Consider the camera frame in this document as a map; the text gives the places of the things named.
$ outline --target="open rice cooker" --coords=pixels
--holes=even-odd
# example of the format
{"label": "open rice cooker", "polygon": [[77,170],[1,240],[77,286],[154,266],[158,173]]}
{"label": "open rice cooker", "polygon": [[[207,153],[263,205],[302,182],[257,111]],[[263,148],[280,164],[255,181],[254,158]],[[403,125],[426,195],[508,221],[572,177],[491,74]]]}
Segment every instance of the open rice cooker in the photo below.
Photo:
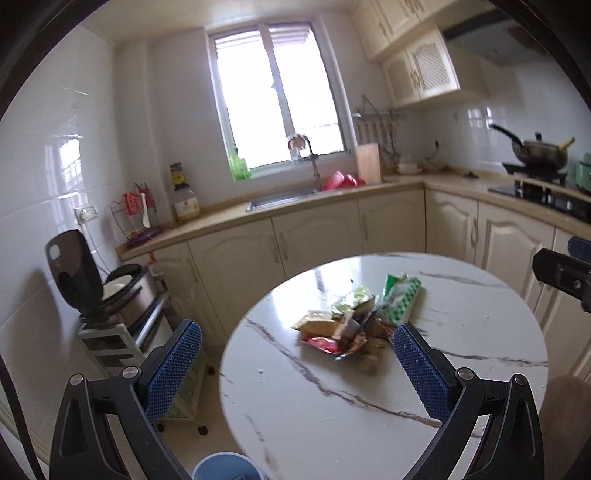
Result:
{"label": "open rice cooker", "polygon": [[148,267],[131,264],[111,272],[103,285],[84,235],[69,230],[46,245],[49,267],[68,305],[90,324],[132,326],[158,296]]}

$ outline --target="range hood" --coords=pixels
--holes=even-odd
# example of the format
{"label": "range hood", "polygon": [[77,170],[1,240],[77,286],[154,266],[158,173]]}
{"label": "range hood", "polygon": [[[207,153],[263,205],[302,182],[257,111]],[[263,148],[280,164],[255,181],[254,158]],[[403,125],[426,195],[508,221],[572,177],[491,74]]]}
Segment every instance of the range hood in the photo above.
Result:
{"label": "range hood", "polygon": [[498,9],[447,29],[443,37],[499,67],[552,60],[527,31]]}

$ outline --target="metal screw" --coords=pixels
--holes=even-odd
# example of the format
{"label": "metal screw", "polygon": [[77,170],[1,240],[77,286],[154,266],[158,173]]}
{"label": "metal screw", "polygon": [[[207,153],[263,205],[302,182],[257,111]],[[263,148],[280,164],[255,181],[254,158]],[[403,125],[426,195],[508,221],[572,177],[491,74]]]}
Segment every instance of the metal screw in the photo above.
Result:
{"label": "metal screw", "polygon": [[521,374],[517,374],[515,376],[515,382],[517,384],[521,385],[522,387],[524,387],[524,386],[527,385],[527,379],[523,375],[521,375]]}
{"label": "metal screw", "polygon": [[133,378],[139,373],[137,367],[127,367],[123,370],[123,378]]}
{"label": "metal screw", "polygon": [[474,372],[469,368],[459,369],[457,375],[464,380],[472,380],[472,378],[474,378]]}
{"label": "metal screw", "polygon": [[72,385],[80,385],[83,380],[84,380],[84,377],[80,374],[74,374],[70,377],[70,383]]}

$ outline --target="blue gripper pad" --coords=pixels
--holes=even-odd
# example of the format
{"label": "blue gripper pad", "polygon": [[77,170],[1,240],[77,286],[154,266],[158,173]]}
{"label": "blue gripper pad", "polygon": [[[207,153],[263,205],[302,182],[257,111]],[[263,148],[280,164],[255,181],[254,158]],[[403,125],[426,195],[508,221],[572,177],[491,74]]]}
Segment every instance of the blue gripper pad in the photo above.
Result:
{"label": "blue gripper pad", "polygon": [[406,325],[396,328],[394,352],[432,419],[447,421],[452,414],[450,388],[418,345]]}
{"label": "blue gripper pad", "polygon": [[162,361],[146,387],[144,411],[150,422],[164,417],[200,349],[201,328],[193,322]]}

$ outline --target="ceiling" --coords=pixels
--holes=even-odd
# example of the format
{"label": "ceiling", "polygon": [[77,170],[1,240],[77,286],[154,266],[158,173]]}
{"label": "ceiling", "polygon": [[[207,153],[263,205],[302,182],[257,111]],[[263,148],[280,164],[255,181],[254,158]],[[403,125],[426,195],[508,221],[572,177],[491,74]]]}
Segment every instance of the ceiling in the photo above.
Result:
{"label": "ceiling", "polygon": [[83,25],[115,44],[256,18],[351,10],[357,0],[110,0]]}

